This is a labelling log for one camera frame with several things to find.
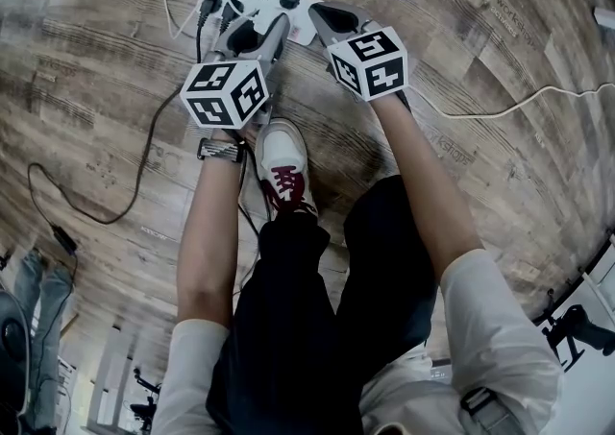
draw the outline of sneaker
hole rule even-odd
[[[294,124],[272,119],[258,133],[256,157],[258,178],[275,214],[300,211],[318,217],[309,191],[308,150]]]

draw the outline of watch strap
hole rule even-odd
[[[233,142],[201,138],[196,156],[199,160],[216,157],[232,162],[240,162],[243,159],[243,148]]]

